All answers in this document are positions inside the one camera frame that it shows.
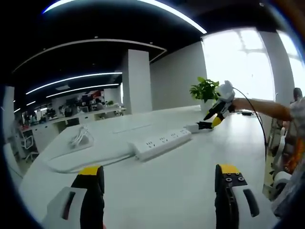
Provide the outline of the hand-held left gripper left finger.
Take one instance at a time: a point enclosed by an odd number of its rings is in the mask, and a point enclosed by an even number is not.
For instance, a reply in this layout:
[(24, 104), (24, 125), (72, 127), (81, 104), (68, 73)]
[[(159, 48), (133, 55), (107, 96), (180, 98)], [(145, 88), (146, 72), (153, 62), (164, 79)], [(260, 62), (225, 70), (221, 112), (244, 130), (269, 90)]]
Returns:
[(45, 229), (104, 229), (103, 166), (86, 167), (47, 205)]

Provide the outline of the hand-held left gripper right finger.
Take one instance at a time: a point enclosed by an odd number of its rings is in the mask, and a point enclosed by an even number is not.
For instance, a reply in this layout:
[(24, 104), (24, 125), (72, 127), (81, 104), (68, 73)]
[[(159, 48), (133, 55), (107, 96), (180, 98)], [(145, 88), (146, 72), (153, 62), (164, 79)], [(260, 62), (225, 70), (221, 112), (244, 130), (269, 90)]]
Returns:
[(215, 167), (214, 206), (217, 229), (239, 228), (239, 208), (234, 187), (245, 187), (247, 182), (242, 173), (232, 165), (217, 164)]

